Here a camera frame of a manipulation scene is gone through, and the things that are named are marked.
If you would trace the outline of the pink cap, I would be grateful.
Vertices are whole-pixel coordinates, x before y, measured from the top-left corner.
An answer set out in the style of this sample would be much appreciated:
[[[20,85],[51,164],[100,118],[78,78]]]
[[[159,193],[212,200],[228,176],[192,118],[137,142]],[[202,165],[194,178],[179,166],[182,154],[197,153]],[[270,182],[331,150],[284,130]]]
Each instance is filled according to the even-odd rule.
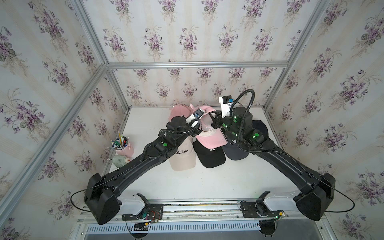
[[[212,127],[213,120],[210,114],[214,114],[215,109],[211,106],[197,106],[194,107],[190,104],[190,107],[195,110],[202,110],[203,116],[200,118],[202,132],[196,136],[197,140],[207,149],[216,149],[225,146],[228,141],[220,129],[214,129]]]

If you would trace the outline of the pink cap back wall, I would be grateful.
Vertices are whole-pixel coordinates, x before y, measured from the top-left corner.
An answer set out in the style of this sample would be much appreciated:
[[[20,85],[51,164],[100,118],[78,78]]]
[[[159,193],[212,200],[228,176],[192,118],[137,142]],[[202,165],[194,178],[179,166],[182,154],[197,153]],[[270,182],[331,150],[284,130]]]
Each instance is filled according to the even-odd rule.
[[[185,105],[175,105],[170,110],[169,122],[174,117],[185,117],[187,119],[193,113],[193,109]]]

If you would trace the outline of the beige baseball cap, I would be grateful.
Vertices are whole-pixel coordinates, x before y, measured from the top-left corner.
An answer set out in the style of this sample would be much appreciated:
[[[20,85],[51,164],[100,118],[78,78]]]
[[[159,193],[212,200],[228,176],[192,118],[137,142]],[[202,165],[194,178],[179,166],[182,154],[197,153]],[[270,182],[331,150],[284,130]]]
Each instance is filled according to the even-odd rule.
[[[174,171],[185,171],[196,166],[196,152],[193,147],[193,138],[188,137],[180,146],[177,152],[169,158],[171,168]]]

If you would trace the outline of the dark grey baseball cap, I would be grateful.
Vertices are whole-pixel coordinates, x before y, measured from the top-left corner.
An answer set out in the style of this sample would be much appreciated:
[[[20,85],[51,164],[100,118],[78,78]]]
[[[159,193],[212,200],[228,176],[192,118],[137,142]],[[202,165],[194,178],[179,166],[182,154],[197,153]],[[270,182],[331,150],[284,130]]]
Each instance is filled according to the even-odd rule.
[[[224,136],[225,136],[225,138],[227,140],[227,144],[222,146],[222,148],[223,148],[223,151],[224,151],[225,155],[230,160],[239,161],[239,160],[243,160],[246,157],[248,157],[249,153],[248,152],[244,152],[243,150],[241,150],[238,147],[238,145],[236,143],[236,140],[231,140],[226,135],[224,135]]]

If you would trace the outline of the black cap white letter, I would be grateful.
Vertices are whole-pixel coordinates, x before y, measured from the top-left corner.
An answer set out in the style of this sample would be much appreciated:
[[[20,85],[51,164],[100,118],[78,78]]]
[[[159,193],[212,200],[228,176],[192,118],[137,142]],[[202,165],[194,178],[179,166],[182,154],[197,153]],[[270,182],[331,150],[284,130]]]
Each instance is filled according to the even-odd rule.
[[[252,124],[253,124],[253,128],[256,130],[259,130],[265,138],[269,137],[269,130],[263,121],[253,120]]]

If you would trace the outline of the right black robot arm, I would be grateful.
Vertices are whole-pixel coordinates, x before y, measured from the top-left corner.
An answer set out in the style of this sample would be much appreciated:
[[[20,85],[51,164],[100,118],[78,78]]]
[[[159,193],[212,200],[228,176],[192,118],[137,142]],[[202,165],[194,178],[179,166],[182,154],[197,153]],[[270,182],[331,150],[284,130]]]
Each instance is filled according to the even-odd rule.
[[[334,200],[336,179],[329,173],[321,174],[305,166],[282,150],[266,131],[254,127],[250,113],[254,99],[255,92],[252,89],[245,90],[235,100],[231,96],[219,97],[221,110],[212,117],[212,127],[221,129],[241,151],[271,164],[298,190],[275,195],[266,191],[245,211],[260,218],[268,218],[273,213],[297,211],[310,220],[319,221]]]

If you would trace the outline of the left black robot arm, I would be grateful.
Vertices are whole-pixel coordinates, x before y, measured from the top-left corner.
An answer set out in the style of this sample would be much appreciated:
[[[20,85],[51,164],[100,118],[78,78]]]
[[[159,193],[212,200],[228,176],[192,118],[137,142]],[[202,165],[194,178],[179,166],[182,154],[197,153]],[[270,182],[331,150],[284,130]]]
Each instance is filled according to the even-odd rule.
[[[104,176],[98,173],[91,176],[87,187],[74,193],[85,193],[84,203],[88,209],[83,211],[91,213],[99,225],[112,220],[121,209],[118,197],[122,192],[143,174],[175,155],[188,137],[199,135],[202,132],[201,118],[205,113],[198,108],[188,118],[173,117],[138,157]]]

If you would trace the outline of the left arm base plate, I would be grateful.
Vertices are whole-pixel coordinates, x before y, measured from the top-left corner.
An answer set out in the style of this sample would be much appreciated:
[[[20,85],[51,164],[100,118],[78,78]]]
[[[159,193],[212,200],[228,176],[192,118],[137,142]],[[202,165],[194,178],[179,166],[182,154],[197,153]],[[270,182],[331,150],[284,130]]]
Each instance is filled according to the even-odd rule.
[[[122,216],[123,221],[146,221],[149,223],[158,222],[163,218],[163,204],[146,205],[137,215],[125,214]]]

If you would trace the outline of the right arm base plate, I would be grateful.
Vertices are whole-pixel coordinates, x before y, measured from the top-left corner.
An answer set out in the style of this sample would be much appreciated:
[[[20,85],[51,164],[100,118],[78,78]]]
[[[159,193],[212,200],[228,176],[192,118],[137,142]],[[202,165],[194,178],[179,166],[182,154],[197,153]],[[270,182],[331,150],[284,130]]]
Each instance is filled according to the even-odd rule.
[[[285,216],[283,211],[271,211],[264,203],[241,201],[239,203],[244,218],[271,218],[277,220]]]

